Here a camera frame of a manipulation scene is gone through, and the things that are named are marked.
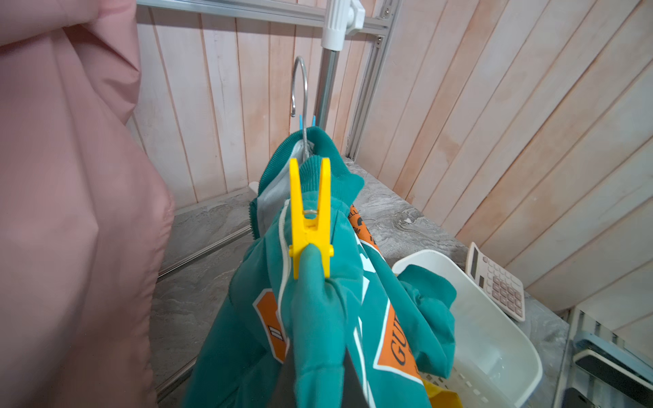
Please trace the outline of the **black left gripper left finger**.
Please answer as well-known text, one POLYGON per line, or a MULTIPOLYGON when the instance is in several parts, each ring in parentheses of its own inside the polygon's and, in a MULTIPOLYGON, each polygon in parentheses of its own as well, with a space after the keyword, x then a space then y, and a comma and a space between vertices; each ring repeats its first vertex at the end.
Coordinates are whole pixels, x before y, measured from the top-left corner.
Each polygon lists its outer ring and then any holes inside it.
POLYGON ((286 359, 277 377, 274 391, 268 400, 268 408, 295 408, 296 395, 294 385, 296 382, 294 352, 288 351, 286 359))

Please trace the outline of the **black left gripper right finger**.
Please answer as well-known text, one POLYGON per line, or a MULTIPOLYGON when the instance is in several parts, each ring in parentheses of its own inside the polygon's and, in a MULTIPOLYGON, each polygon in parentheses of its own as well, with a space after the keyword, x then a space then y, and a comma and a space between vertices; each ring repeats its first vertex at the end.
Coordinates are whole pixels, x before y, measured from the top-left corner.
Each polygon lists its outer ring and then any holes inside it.
POLYGON ((343 408, 369 408, 350 353, 345 351, 343 408))

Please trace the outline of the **green sweatshirt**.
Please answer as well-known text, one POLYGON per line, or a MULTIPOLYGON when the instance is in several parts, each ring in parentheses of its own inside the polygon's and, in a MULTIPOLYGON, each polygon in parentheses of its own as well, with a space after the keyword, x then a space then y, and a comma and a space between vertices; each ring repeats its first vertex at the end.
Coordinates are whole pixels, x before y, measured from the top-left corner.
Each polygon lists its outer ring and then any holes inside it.
POLYGON ((253 245, 234 273, 187 385, 185 407, 267 407, 288 351, 296 407, 343 407, 345 351, 369 407, 431 407, 423 374, 454 365, 457 292, 411 265, 396 275, 353 204, 363 178, 319 127, 274 153, 250 205, 253 245), (332 173, 330 277, 313 245, 294 279, 289 166, 299 163, 305 210, 316 210, 323 158, 332 173))

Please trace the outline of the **yellow clothespin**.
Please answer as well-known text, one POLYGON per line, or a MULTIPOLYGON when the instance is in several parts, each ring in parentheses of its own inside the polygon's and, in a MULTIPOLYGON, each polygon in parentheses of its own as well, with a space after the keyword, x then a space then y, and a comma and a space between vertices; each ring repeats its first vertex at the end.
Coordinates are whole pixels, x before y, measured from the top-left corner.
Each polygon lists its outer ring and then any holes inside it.
POLYGON ((299 278, 299 266, 302 252, 309 245, 315 246, 321 253, 324 276, 329 278, 331 258, 334 247, 331 243, 331 191, 332 173, 329 158, 323 158, 318 189, 316 210, 305 210, 301 190, 299 163, 293 158, 289 166, 290 204, 292 222, 292 245, 289 256, 294 265, 294 279, 299 278))

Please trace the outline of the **yellow jacket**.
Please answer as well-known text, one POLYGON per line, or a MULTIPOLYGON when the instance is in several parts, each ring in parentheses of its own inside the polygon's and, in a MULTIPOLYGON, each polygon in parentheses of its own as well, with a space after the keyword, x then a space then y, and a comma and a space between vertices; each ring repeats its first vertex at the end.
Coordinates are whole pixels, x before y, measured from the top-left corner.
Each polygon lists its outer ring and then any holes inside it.
POLYGON ((423 380, 423 385, 432 408, 464 408, 456 392, 443 389, 427 380, 423 380))

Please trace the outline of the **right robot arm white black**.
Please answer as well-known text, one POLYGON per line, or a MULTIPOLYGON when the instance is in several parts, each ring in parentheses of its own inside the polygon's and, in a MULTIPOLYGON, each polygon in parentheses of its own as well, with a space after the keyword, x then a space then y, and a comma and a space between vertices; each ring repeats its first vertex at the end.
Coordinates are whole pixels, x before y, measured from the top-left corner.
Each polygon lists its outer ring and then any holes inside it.
POLYGON ((652 364, 596 324, 570 334, 557 407, 651 407, 652 364))

